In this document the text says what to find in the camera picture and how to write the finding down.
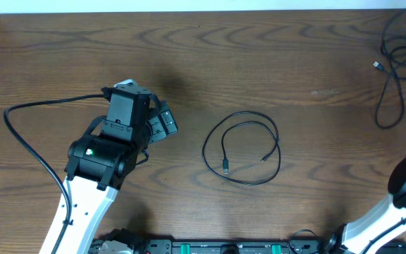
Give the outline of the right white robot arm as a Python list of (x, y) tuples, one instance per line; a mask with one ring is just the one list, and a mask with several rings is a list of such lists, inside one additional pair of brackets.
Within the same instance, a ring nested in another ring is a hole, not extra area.
[(388, 181), (388, 194), (358, 220), (342, 225), (320, 253), (377, 253), (406, 232), (406, 157)]

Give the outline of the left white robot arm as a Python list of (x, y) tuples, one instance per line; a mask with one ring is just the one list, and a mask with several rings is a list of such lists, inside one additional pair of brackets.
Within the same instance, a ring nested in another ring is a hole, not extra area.
[(138, 155), (178, 130), (167, 102), (134, 81), (101, 91), (109, 101), (108, 114), (93, 120), (69, 148), (66, 194), (41, 253), (86, 253)]

